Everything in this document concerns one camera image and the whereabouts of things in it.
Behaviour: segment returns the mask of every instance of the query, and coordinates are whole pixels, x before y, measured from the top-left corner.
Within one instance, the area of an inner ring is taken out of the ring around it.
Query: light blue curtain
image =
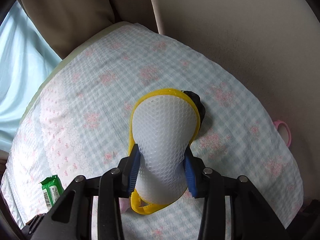
[[[0,150],[10,151],[28,103],[60,61],[16,2],[0,26]]]

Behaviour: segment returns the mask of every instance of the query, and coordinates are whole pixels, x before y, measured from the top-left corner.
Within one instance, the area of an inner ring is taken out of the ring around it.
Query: green plastic wrapper
[[[48,211],[56,203],[64,189],[58,175],[53,175],[40,182]]]

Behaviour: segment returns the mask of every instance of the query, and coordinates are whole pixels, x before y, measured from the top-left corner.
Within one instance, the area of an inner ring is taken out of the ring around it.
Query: green edge of mattress
[[[45,87],[45,85],[60,71],[62,70],[67,64],[69,64],[77,55],[79,55],[82,51],[84,51],[87,47],[95,43],[96,41],[100,40],[104,36],[108,35],[112,31],[124,26],[124,25],[129,25],[131,23],[128,22],[118,22],[115,23],[102,31],[98,32],[94,36],[92,36],[90,39],[82,43],[79,47],[75,48],[65,59],[63,59],[51,72],[51,74],[46,78],[46,80],[41,84],[39,87],[38,91],[35,93],[35,95],[32,97],[30,103],[28,104],[23,116],[21,117],[20,124],[22,121],[25,119],[26,115],[30,111],[31,107],[35,103],[36,99],[40,95],[42,89]]]

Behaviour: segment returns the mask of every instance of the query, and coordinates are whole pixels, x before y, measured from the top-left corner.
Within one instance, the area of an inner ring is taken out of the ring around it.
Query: gingham fabric
[[[39,185],[44,178],[58,174],[66,188],[79,174],[92,178],[116,167],[128,154],[133,105],[167,87],[193,91],[205,105],[193,154],[224,176],[248,176],[287,227],[302,205],[302,180],[261,103],[218,64],[140,25],[123,26],[76,56],[21,123],[1,185],[19,226],[47,212]],[[148,216],[129,210],[122,214],[125,238],[196,239],[202,206],[187,191]],[[95,201],[93,239],[96,220]],[[229,213],[226,225],[229,239]]]

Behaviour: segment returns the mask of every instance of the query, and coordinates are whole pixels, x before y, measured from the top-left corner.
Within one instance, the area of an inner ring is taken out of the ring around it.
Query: blue gripper pad
[[[183,168],[189,192],[193,197],[196,197],[198,195],[198,190],[196,187],[196,176],[194,170],[192,169],[191,161],[188,156],[184,157]]]
[[[138,177],[138,172],[140,168],[140,151],[138,145],[134,145],[135,149],[132,149],[133,151],[130,154],[130,157],[133,157],[133,164],[130,171],[130,174],[128,176],[128,187],[127,187],[127,193],[131,194],[134,191],[134,187],[136,186],[136,181]]]

